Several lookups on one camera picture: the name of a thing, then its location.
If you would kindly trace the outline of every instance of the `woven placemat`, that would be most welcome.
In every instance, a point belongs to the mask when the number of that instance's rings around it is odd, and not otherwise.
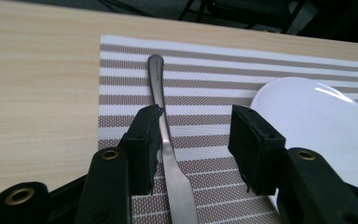
[[[99,148],[116,146],[137,111],[152,104],[146,69],[152,54],[164,58],[173,146],[200,223],[281,223],[268,198],[246,193],[227,150],[231,106],[250,105],[280,77],[315,79],[358,102],[358,62],[104,35]],[[132,197],[134,223],[171,223],[160,162],[155,183],[153,196]]]

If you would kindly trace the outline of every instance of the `black chair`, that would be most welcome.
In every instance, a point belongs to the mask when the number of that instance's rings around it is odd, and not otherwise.
[[[179,21],[189,11],[194,0],[189,0]],[[290,12],[287,0],[201,0],[196,21],[200,22],[205,8],[215,17],[249,24],[263,24],[282,29],[285,33],[305,0],[298,0],[293,13]]]

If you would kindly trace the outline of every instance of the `table surface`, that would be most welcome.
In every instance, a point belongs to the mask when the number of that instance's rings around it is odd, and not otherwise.
[[[101,35],[358,61],[358,44],[0,1],[0,192],[84,175],[97,150]]]

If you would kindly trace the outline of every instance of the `white stripe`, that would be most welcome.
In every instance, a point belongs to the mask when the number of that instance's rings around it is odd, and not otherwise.
[[[99,128],[99,139],[121,139],[124,133],[127,132],[129,127],[109,127],[109,128]]]
[[[104,77],[147,77],[146,70],[132,70],[124,68],[100,68],[100,75]]]
[[[135,116],[145,105],[99,105],[100,116]]]
[[[170,211],[161,211],[161,212],[153,212],[153,213],[145,213],[145,214],[140,214],[140,215],[133,215],[133,218],[139,218],[139,217],[152,217],[152,216],[157,216],[157,215],[162,215],[162,214],[166,214],[169,213]]]
[[[203,190],[210,190],[210,189],[225,189],[225,188],[231,188],[231,187],[237,187],[237,186],[246,186],[246,184],[241,182],[241,183],[237,183],[237,184],[213,186],[213,187],[202,188],[202,189],[193,189],[193,191],[203,191]]]
[[[150,88],[146,86],[100,86],[100,95],[150,95]],[[206,89],[206,88],[164,88],[165,96],[215,96],[215,97],[255,97],[257,91]]]
[[[196,161],[232,157],[227,146],[177,148],[175,150],[175,156],[177,161]]]
[[[210,53],[210,54],[223,54],[228,56],[256,57],[256,58],[265,58],[265,59],[274,59],[274,60],[284,60],[290,62],[323,63],[323,64],[358,67],[358,62],[355,61],[291,55],[291,54],[283,54],[283,53],[275,53],[275,52],[267,52],[267,51],[260,51],[260,50],[251,50],[251,49],[219,48],[219,47],[212,47],[212,46],[205,46],[205,45],[163,41],[163,40],[144,40],[144,39],[131,38],[122,35],[102,35],[101,44],[122,45],[122,46],[129,46],[129,47],[138,47],[138,48],[171,49],[171,50],[191,51],[191,52]]]
[[[149,55],[136,55],[136,54],[125,54],[125,53],[112,53],[102,52],[101,60],[122,60],[127,62],[147,62]],[[334,69],[322,69],[322,68],[308,68],[308,67],[293,67],[283,65],[273,65],[264,63],[232,63],[232,62],[219,62],[212,60],[203,59],[189,59],[189,58],[173,58],[164,57],[165,63],[175,63],[184,65],[197,65],[197,66],[210,66],[210,67],[225,67],[225,68],[237,68],[237,69],[250,69],[261,71],[277,71],[277,72],[296,72],[303,74],[319,74],[319,75],[330,75],[330,76],[344,76],[344,77],[358,77],[358,72],[342,71]]]
[[[243,219],[248,219],[248,218],[251,218],[251,217],[262,217],[262,216],[272,215],[272,214],[275,214],[275,213],[276,213],[276,211],[257,213],[257,214],[251,214],[251,215],[248,215],[248,216],[243,216],[243,217],[233,217],[233,218],[229,218],[229,219],[224,219],[224,220],[219,220],[219,221],[214,221],[214,222],[208,222],[207,224],[228,223],[228,222],[234,222],[234,221],[239,221],[239,220],[243,220]]]
[[[238,169],[230,169],[230,170],[218,170],[218,171],[208,171],[208,172],[200,172],[200,173],[192,173],[192,174],[186,174],[189,175],[213,175],[213,174],[220,174],[220,173],[227,173],[227,172],[233,172],[238,171]]]
[[[252,201],[255,199],[261,199],[261,198],[264,198],[264,196],[254,196],[253,198],[242,198],[242,199],[236,199],[236,200],[226,201],[226,202],[221,202],[221,203],[208,203],[208,204],[199,205],[199,206],[197,206],[197,208],[213,207],[213,206],[219,206],[219,205],[224,205],[224,204],[229,204],[229,203],[242,203],[242,202],[248,202],[248,201]]]
[[[151,197],[151,196],[153,196],[153,197],[158,197],[158,196],[163,196],[163,195],[167,195],[167,193],[165,192],[165,193],[153,193],[153,195],[134,195],[134,196],[132,196],[132,198],[133,199],[138,199],[138,198],[149,198],[149,197]]]
[[[120,139],[128,127],[100,128],[100,140]],[[171,126],[172,137],[229,134],[229,124]]]

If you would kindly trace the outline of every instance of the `metal utensil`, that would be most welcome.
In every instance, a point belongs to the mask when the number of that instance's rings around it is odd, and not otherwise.
[[[148,75],[154,103],[164,110],[164,114],[159,118],[159,128],[162,137],[162,161],[164,164],[165,183],[170,202],[172,223],[199,223],[190,180],[179,169],[173,152],[164,102],[163,64],[164,61],[161,56],[150,56],[148,60]]]

